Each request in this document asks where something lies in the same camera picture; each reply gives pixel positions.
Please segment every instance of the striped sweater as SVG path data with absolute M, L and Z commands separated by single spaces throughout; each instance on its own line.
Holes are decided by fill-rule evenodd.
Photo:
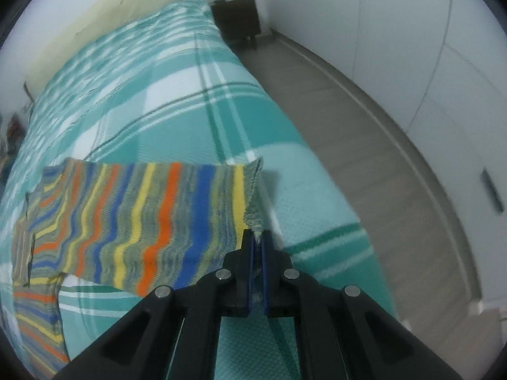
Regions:
M 16 319 L 37 375 L 68 362 L 57 300 L 65 274 L 138 296 L 195 283 L 240 247 L 245 228 L 262 229 L 261 167 L 69 158 L 45 168 L 12 246 Z

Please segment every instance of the wooden floor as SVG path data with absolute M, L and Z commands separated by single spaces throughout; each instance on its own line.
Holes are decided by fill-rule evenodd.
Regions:
M 400 319 L 465 380 L 479 379 L 503 346 L 499 313 L 468 311 L 480 298 L 472 257 L 423 158 L 364 92 L 285 37 L 237 54 L 359 214 Z

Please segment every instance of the silver bolt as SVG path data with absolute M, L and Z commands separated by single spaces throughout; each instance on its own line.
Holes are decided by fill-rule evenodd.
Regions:
M 217 270 L 215 276 L 219 280 L 227 280 L 232 276 L 232 273 L 227 269 Z
M 299 277 L 299 271 L 296 269 L 287 269 L 283 272 L 283 275 L 289 280 L 295 280 Z
M 155 295 L 158 298 L 167 297 L 169 294 L 171 294 L 171 288 L 169 286 L 158 286 L 155 289 Z
M 357 286 L 347 286 L 345 288 L 345 294 L 349 297 L 357 297 L 361 294 L 361 289 Z

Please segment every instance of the nightstand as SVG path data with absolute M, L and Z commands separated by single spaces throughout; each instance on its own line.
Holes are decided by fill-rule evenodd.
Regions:
M 255 0 L 215 0 L 210 6 L 224 40 L 250 38 L 252 47 L 257 48 L 260 23 Z

